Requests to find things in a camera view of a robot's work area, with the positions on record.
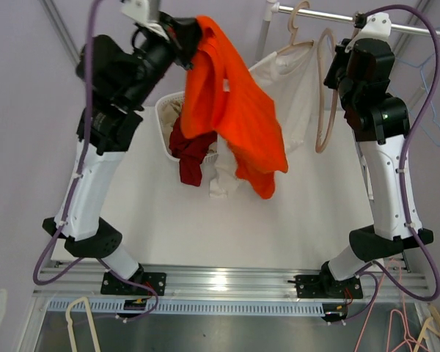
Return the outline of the orange t shirt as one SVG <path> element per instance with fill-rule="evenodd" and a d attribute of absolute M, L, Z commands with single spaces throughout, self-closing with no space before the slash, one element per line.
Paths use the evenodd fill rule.
<path fill-rule="evenodd" d="M 275 192 L 275 172 L 288 163 L 274 101 L 257 85 L 220 26 L 197 16 L 202 39 L 186 74 L 180 129 L 187 139 L 215 132 L 236 160 L 236 176 L 263 199 Z"/>

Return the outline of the beige t shirt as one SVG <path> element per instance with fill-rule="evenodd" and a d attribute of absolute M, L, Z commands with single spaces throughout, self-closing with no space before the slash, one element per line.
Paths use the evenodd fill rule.
<path fill-rule="evenodd" d="M 217 135 L 215 132 L 202 134 L 188 139 L 181 131 L 181 112 L 183 110 L 183 96 L 174 96 L 161 101 L 156 107 L 158 113 L 158 127 L 161 131 L 161 140 L 166 152 L 173 158 L 189 156 L 201 161 L 207 155 L 216 152 Z"/>

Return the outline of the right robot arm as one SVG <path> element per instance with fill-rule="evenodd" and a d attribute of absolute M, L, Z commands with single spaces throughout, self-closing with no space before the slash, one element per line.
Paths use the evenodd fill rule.
<path fill-rule="evenodd" d="M 400 166 L 403 145 L 409 135 L 406 104 L 388 93 L 395 62 L 389 44 L 373 38 L 356 42 L 345 38 L 324 80 L 334 90 L 353 130 L 363 165 L 370 179 L 373 224 L 352 230 L 348 246 L 321 267 L 319 288 L 337 296 L 345 280 L 375 260 L 433 242 L 433 231 L 422 226 L 411 192 L 407 166 Z"/>

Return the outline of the dark red t shirt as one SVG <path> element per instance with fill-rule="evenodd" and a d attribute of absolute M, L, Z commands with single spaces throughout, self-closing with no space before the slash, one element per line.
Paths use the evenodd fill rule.
<path fill-rule="evenodd" d="M 178 117 L 169 137 L 169 149 L 172 156 L 179 159 L 180 182 L 199 187 L 202 182 L 201 164 L 212 143 L 216 142 L 217 133 L 210 132 L 187 139 L 181 131 L 180 122 Z"/>

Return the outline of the blue hanger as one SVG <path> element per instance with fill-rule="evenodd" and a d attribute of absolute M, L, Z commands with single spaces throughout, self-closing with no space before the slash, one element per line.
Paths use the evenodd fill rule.
<path fill-rule="evenodd" d="M 440 32 L 440 27 L 436 27 L 436 31 Z M 437 39 L 439 49 L 436 50 L 433 45 L 425 52 L 420 62 L 415 64 L 415 69 L 420 79 L 420 85 L 416 93 L 427 95 L 430 91 L 431 84 L 436 75 L 436 67 L 440 70 L 440 37 Z"/>
<path fill-rule="evenodd" d="M 419 64 L 414 64 L 411 62 L 407 62 L 404 59 L 401 59 L 400 57 L 396 58 L 396 63 L 400 63 L 403 65 L 406 65 L 408 67 L 414 68 L 415 70 L 418 70 L 422 85 L 416 89 L 416 92 L 413 94 L 413 96 L 409 99 L 407 102 L 408 112 L 411 116 L 413 116 L 413 110 L 415 109 L 415 106 L 418 104 L 419 100 L 421 98 L 424 98 L 424 100 L 427 100 L 431 88 L 431 83 L 429 80 L 425 77 L 425 66 L 428 65 L 428 63 L 432 60 L 432 58 L 435 57 L 435 54 L 431 54 L 428 57 L 426 57 L 422 62 Z M 438 128 L 440 132 L 440 123 L 437 120 L 437 112 L 436 108 L 432 102 L 432 99 L 429 99 L 428 107 L 425 110 L 426 112 L 431 111 L 431 122 Z M 437 147 L 440 147 L 440 142 L 436 141 L 436 139 L 432 136 L 432 134 L 422 125 L 422 123 L 419 124 L 420 128 L 424 131 L 426 136 L 432 141 L 434 145 Z"/>

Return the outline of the white t shirt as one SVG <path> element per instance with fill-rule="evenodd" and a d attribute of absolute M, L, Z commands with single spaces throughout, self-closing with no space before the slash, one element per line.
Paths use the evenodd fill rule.
<path fill-rule="evenodd" d="M 274 51 L 249 68 L 257 85 L 274 101 L 287 154 L 301 146 L 310 119 L 318 114 L 317 48 L 315 43 L 281 54 Z M 210 181 L 209 193 L 212 198 L 224 199 L 243 181 L 235 176 L 235 157 L 220 136 L 217 154 L 216 176 Z"/>

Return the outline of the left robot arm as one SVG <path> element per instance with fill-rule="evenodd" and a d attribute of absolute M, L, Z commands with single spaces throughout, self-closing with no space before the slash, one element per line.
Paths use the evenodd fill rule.
<path fill-rule="evenodd" d="M 78 259 L 96 259 L 117 277 L 117 285 L 134 294 L 143 285 L 143 267 L 122 244 L 122 234 L 100 213 L 110 183 L 142 122 L 143 103 L 174 63 L 192 68 L 202 38 L 196 18 L 173 18 L 162 12 L 163 35 L 141 24 L 145 37 L 127 53 L 105 34 L 95 35 L 90 16 L 87 43 L 76 74 L 86 84 L 87 105 L 76 131 L 77 159 L 66 199 L 43 229 Z"/>

